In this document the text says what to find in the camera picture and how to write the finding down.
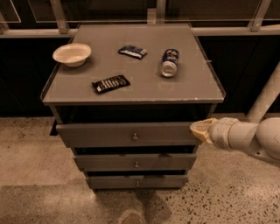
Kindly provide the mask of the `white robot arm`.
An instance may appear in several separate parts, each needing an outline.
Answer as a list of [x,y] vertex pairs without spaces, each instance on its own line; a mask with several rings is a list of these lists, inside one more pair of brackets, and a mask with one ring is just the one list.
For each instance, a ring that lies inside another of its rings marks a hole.
[[280,166],[280,118],[263,119],[280,94],[280,62],[246,115],[237,118],[209,118],[193,122],[191,132],[202,142],[218,149],[243,151],[252,158]]

